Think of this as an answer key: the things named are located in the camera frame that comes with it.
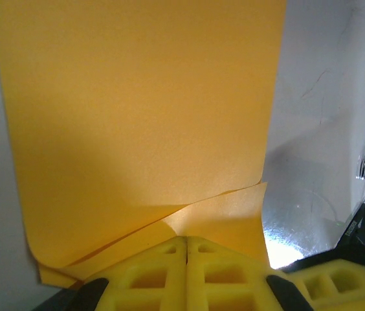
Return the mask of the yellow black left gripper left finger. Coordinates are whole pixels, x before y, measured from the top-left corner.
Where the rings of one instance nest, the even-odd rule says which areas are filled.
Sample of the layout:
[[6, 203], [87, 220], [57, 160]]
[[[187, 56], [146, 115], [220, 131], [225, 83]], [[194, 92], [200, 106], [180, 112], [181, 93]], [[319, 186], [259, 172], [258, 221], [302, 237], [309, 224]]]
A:
[[187, 239], [176, 236], [86, 270], [39, 310], [185, 310]]

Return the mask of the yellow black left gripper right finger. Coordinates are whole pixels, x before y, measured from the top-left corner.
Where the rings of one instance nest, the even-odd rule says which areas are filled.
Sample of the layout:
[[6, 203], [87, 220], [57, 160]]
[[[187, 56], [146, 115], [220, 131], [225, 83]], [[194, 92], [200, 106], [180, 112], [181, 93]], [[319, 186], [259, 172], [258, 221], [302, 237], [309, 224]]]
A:
[[310, 310], [286, 274], [209, 240], [187, 238], [188, 310]]

